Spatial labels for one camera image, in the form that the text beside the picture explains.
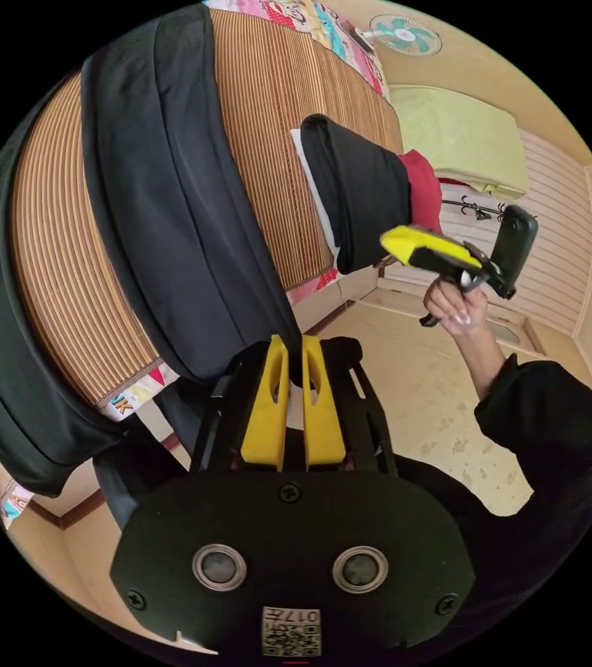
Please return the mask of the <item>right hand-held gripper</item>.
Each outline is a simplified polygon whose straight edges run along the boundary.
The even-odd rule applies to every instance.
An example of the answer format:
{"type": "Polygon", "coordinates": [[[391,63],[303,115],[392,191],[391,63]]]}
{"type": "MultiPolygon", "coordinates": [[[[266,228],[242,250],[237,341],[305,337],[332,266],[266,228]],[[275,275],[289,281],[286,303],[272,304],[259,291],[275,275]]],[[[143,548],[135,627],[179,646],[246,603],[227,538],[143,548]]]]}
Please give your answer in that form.
{"type": "Polygon", "coordinates": [[[409,225],[383,233],[381,246],[401,264],[437,274],[463,293],[486,284],[502,299],[516,294],[517,250],[511,241],[498,241],[488,256],[442,231],[409,225]]]}

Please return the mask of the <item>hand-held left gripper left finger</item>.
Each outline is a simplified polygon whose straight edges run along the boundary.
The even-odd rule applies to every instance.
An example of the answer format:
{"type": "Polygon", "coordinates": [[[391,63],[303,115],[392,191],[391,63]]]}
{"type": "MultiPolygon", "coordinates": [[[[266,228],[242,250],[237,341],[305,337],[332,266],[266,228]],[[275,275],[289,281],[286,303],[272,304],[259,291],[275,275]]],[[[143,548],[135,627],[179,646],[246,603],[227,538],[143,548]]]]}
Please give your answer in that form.
{"type": "Polygon", "coordinates": [[[244,463],[282,471],[289,403],[289,354],[273,335],[240,447],[244,463]]]}

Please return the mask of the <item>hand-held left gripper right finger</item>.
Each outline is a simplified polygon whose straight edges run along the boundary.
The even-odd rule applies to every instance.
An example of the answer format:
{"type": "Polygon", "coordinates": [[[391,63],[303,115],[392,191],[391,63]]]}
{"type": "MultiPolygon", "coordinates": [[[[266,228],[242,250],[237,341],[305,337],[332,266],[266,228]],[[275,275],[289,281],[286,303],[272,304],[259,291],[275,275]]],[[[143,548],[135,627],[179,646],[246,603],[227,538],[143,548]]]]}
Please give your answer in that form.
{"type": "Polygon", "coordinates": [[[302,338],[304,449],[306,465],[338,466],[346,447],[320,339],[302,338]]]}

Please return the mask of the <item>person's right hand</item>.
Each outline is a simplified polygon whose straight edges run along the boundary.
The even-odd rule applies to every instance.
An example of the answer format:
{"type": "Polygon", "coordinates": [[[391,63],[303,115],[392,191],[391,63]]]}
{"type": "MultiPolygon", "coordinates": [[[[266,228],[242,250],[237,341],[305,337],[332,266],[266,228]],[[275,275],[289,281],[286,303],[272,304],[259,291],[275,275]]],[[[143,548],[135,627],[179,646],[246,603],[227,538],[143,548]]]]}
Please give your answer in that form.
{"type": "Polygon", "coordinates": [[[488,301],[482,287],[464,292],[453,283],[437,278],[426,290],[423,304],[428,314],[455,338],[486,328],[488,301]]]}

